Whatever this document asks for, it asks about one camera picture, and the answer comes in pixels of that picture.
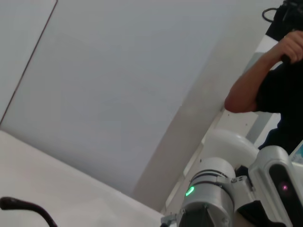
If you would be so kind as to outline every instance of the white table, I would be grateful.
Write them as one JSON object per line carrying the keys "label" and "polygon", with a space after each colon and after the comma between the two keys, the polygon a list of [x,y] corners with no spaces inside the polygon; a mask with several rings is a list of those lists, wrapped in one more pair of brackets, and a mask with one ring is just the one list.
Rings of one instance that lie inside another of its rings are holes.
{"label": "white table", "polygon": [[[159,227],[162,215],[0,131],[0,196],[45,208],[60,227]],[[30,211],[0,210],[2,227],[46,227]]]}

